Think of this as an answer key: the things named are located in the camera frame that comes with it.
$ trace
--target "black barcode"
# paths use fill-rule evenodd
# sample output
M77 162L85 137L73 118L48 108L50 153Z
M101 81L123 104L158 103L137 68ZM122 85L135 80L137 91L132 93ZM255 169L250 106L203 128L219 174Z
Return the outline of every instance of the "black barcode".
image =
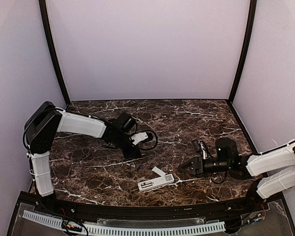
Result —
M165 176L165 181L166 182L169 182L169 181L172 181L172 180L173 180L172 176Z

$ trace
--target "black vertical pole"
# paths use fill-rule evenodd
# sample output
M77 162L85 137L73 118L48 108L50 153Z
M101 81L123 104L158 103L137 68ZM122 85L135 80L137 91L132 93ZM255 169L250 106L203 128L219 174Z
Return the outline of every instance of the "black vertical pole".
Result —
M57 54L56 54L56 49L55 49L53 37L52 37L52 34L51 34L51 29L50 29L50 24L49 24L49 19L48 19L47 6L46 6L46 0L39 0L39 6L40 6L41 19L43 21L46 40L47 40L47 44L48 44L48 48L49 48L49 53L50 53L51 60L53 62L56 77L57 77L57 80L58 80L58 83L59 83L59 86L60 86L61 93L62 93L62 96L64 98L64 101L65 101L66 105L69 105L71 101L70 101L70 98L69 98L67 88L65 87L63 76L62 76L62 73L61 73L61 70L60 70L58 57L57 57Z
M250 37L251 37L251 32L252 32L252 26L254 24L254 19L255 19L255 13L256 13L256 6L257 6L257 0L250 0L250 6L249 6L249 13L248 13L248 19L247 19L247 26L246 26L246 32L245 32L245 37L244 37L244 42L242 44L242 49L241 49L241 54L238 62L238 67L235 75L235 79L233 82L232 90L230 93L230 97L228 98L228 101L230 103L233 103L239 81L241 78L242 70L245 65L246 61L246 56L248 52L248 47L249 47L249 42L250 42Z

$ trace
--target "brown marble surface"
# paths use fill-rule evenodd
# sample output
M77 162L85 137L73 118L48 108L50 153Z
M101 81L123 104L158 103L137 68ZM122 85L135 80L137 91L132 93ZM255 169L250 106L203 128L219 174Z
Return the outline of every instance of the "brown marble surface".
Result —
M195 178L179 173L177 167L196 156L193 139L204 140L212 154L214 142L230 137L240 154L250 152L249 145L224 100L124 100L73 102L68 111L117 118L127 112L136 118L139 128L154 130L159 137L156 149L142 151L144 157L124 162L120 150L106 149L102 140L60 133L50 155L52 180L57 197L80 203L109 206L181 206L243 197L252 180L228 177L220 185L209 176ZM137 183L158 177L157 166L172 173L175 182L140 193ZM216 175L221 180L223 173Z

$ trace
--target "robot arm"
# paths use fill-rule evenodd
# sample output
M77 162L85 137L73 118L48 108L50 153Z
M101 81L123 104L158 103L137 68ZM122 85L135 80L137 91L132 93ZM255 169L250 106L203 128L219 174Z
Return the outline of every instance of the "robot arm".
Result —
M257 186L261 198L266 199L295 186L295 140L261 155L249 157L246 168L251 176L284 167L287 168L261 179Z
M193 143L197 153L201 154L198 141ZM257 186L262 199L295 186L295 139L267 152L239 156L236 143L229 138L220 138L215 142L217 157L198 156L179 166L179 170L192 175L228 171L233 178L247 179L259 174L287 167L280 172L263 178Z
M91 116L66 112L56 108L53 103L45 102L25 125L23 140L26 138L31 169L35 176L37 190L42 197L53 194L49 152L56 132L83 134L103 139L122 150L125 159L141 158L138 143L153 140L152 131L129 134L136 125L135 120L126 113L110 121Z

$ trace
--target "white wall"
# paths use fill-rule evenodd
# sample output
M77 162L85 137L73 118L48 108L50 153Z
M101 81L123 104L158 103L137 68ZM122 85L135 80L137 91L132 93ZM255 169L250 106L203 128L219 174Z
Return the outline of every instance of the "white wall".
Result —
M258 1L234 106L258 151L295 137L295 0ZM295 187L285 196L295 223Z
M31 180L24 124L45 100L64 106L38 1L0 0L0 236Z
M72 100L228 98L249 0L48 0Z

